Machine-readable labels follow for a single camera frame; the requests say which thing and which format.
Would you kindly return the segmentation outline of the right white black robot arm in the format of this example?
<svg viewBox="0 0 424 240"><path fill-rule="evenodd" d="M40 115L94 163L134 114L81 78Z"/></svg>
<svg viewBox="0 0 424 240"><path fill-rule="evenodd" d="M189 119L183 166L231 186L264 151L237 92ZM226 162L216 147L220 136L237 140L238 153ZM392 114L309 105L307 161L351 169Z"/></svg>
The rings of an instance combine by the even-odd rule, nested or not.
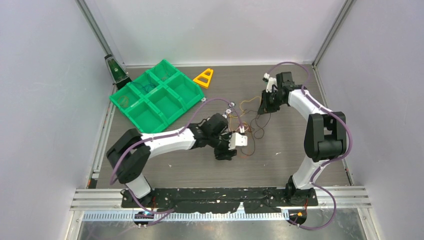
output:
<svg viewBox="0 0 424 240"><path fill-rule="evenodd" d="M266 88L261 93L259 115L271 114L282 105L296 109L307 121L303 148L305 158L299 169L289 177L283 199L291 205L299 205L313 197L316 178L329 161L346 153L346 116L324 107L301 84L295 84L291 72L281 72L275 77L265 73Z"/></svg>

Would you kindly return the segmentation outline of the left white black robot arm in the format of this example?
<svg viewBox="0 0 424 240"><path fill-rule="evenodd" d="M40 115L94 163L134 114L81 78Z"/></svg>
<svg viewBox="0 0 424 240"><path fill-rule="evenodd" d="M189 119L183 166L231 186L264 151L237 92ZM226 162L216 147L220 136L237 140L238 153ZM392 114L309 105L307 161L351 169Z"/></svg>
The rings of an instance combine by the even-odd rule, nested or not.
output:
<svg viewBox="0 0 424 240"><path fill-rule="evenodd" d="M210 146L216 160L230 161L237 148L248 143L245 128L228 131L229 122L222 114L172 131L141 133L136 128L127 130L107 151L106 157L113 168L111 183L119 181L133 193L141 207L153 202L152 187L143 176L148 160L162 154L187 151Z"/></svg>

